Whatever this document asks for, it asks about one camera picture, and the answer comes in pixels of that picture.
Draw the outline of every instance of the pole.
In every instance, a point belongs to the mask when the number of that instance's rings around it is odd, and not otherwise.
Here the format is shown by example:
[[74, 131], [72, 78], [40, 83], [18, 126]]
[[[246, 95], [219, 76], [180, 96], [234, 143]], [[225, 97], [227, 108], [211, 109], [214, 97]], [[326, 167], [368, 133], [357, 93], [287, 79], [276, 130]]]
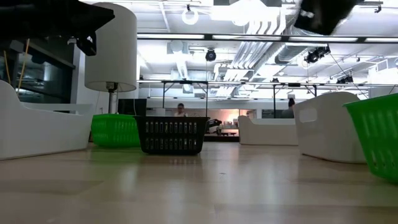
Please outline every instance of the pole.
[[164, 109], [164, 95], [165, 95], [165, 93], [166, 93], [166, 82], [163, 82], [163, 106], [162, 106], [162, 108]]
[[275, 92], [275, 86], [276, 85], [273, 85], [273, 87], [274, 87], [274, 118], [276, 118], [276, 92]]
[[113, 110], [113, 95], [114, 91], [109, 90], [109, 102], [108, 102], [108, 113], [109, 114], [113, 114], [114, 110]]
[[208, 93], [209, 93], [209, 83], [206, 83], [206, 117], [207, 117], [207, 107], [208, 107], [208, 99], [209, 99]]

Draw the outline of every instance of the lamp base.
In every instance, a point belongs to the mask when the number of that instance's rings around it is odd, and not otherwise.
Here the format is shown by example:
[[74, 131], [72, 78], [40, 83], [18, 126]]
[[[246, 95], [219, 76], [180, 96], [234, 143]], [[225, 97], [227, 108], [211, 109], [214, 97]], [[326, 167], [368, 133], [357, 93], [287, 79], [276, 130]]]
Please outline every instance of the lamp base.
[[106, 88], [109, 92], [108, 113], [115, 114], [117, 109], [114, 107], [114, 92], [118, 89], [119, 84], [115, 82], [106, 82]]

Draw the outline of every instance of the laundry basket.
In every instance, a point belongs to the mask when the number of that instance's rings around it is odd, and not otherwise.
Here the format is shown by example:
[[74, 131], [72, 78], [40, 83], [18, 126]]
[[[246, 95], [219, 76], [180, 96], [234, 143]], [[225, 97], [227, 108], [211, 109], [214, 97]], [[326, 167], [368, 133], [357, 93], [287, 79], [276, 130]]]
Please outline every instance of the laundry basket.
[[398, 94], [345, 104], [372, 174], [398, 182]]
[[137, 123], [133, 116], [94, 115], [91, 125], [93, 142], [103, 147], [139, 147]]
[[209, 118], [136, 116], [141, 149], [148, 154], [201, 152]]

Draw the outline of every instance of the rope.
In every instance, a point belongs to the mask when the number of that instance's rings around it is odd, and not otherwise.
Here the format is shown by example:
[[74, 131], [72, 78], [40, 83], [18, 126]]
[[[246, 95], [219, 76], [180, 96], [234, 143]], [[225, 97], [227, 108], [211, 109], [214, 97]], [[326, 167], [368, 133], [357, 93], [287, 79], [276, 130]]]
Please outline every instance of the rope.
[[22, 79], [24, 78], [25, 65], [26, 65], [26, 61], [27, 61], [27, 50], [29, 49], [29, 43], [30, 43], [30, 39], [27, 39], [26, 49], [25, 49], [25, 60], [24, 60], [24, 63], [22, 64], [22, 71], [21, 71], [21, 77], [19, 78], [17, 95], [19, 94], [19, 90], [21, 89]]
[[3, 52], [4, 52], [4, 61], [6, 63], [6, 71], [7, 71], [8, 83], [11, 84], [10, 71], [8, 69], [8, 63], [7, 63], [7, 52], [6, 52], [6, 50], [4, 50]]

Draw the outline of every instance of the black camera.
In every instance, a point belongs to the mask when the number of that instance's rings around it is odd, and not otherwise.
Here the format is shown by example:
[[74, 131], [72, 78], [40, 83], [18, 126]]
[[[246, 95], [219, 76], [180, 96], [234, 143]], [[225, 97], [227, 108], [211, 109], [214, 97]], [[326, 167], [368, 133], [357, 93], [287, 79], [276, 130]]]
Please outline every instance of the black camera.
[[207, 53], [206, 53], [206, 61], [208, 62], [212, 62], [214, 60], [216, 60], [216, 52], [214, 51], [214, 49], [208, 49]]

